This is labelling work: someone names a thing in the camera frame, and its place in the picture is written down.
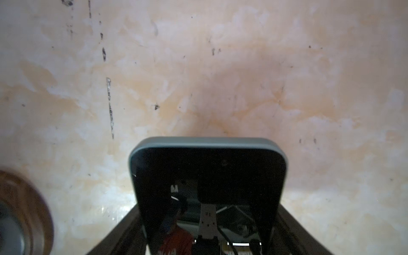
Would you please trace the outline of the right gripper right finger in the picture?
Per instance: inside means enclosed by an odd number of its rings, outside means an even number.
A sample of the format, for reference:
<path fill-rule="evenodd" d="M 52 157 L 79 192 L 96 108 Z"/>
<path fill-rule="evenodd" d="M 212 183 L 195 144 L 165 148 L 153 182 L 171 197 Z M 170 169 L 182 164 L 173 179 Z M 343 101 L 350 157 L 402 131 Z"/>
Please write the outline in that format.
<path fill-rule="evenodd" d="M 331 255 L 332 253 L 306 231 L 282 205 L 279 205 L 271 240 L 271 254 Z"/>

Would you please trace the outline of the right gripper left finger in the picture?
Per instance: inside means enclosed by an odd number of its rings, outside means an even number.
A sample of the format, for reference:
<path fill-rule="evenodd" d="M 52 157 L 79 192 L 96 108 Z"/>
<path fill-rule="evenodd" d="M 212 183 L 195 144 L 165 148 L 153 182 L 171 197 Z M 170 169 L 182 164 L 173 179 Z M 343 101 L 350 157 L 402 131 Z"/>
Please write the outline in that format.
<path fill-rule="evenodd" d="M 146 249 L 140 210 L 135 205 L 87 255 L 144 255 Z"/>

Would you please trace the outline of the black phone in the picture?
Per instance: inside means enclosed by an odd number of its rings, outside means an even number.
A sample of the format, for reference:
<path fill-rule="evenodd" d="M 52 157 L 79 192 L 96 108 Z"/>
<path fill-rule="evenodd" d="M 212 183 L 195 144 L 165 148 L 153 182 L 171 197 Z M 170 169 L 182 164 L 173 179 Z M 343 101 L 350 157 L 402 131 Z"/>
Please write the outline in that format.
<path fill-rule="evenodd" d="M 247 206 L 262 251 L 274 251 L 274 225 L 288 168 L 280 147 L 263 138 L 152 137 L 129 156 L 129 169 L 151 254 L 176 218 L 171 188 L 200 203 L 195 254 L 215 254 L 217 206 Z"/>

